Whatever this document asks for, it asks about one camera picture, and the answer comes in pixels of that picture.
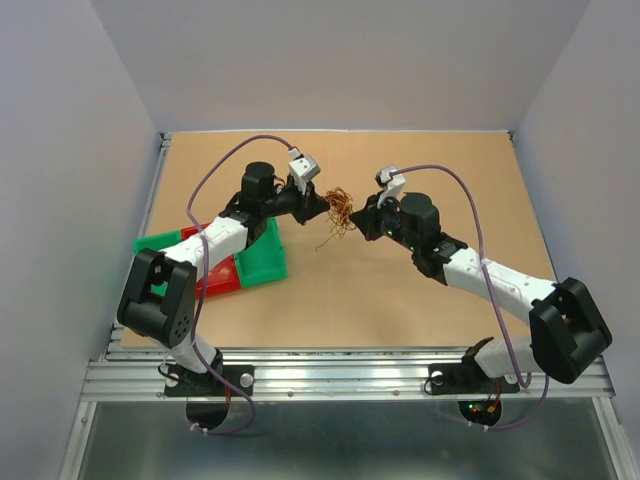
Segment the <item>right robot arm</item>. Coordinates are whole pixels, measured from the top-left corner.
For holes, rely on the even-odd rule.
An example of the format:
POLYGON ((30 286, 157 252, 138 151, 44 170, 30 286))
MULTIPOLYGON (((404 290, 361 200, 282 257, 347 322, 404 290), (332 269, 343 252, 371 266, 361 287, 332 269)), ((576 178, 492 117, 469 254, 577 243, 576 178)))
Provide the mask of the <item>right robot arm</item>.
POLYGON ((425 194, 408 193, 400 200, 375 194, 350 219, 366 240, 387 237, 409 250, 425 277, 496 302, 529 328, 510 341, 482 339, 459 362, 431 367, 424 385, 430 395, 479 393, 516 373, 544 373, 571 384, 612 343, 584 283, 572 277, 543 280, 481 260, 466 243, 442 231, 439 211, 425 194))

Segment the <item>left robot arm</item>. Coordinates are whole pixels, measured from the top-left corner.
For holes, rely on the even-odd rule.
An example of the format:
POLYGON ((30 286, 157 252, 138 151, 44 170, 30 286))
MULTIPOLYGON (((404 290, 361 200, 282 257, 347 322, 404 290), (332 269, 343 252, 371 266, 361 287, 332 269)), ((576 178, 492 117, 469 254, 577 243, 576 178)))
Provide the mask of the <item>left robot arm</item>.
POLYGON ((318 164, 296 155, 288 168, 286 182, 279 186, 271 164, 248 164, 239 192, 208 226, 196 222, 189 238, 161 250, 144 248, 134 256, 116 318, 173 359, 159 370, 167 393, 250 396, 250 387, 233 385, 236 377, 225 373, 220 350, 195 329, 213 268, 252 246, 269 219, 291 215, 305 224, 328 210, 313 184, 318 164))

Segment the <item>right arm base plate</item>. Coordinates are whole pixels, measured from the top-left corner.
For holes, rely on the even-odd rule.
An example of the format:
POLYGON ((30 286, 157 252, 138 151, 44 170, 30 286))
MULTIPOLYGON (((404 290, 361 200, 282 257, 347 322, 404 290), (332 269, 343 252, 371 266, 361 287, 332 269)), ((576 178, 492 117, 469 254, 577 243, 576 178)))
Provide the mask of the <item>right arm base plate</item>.
POLYGON ((504 377, 489 378, 479 367, 463 363, 436 363, 428 367, 423 383, 427 395, 482 395, 490 392, 518 393, 520 387, 511 384, 504 377))

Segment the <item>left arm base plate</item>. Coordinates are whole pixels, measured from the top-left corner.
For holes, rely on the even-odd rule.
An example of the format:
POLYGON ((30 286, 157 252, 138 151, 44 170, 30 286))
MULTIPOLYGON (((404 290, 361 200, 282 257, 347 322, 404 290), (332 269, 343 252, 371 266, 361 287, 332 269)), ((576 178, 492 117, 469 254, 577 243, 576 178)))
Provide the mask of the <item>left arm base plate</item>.
MULTIPOLYGON (((177 364, 160 364, 157 371, 165 380, 166 397, 221 397, 228 392, 228 389, 208 372, 194 373, 177 364)), ((253 365, 225 365, 222 376, 245 394, 253 395, 253 365)))

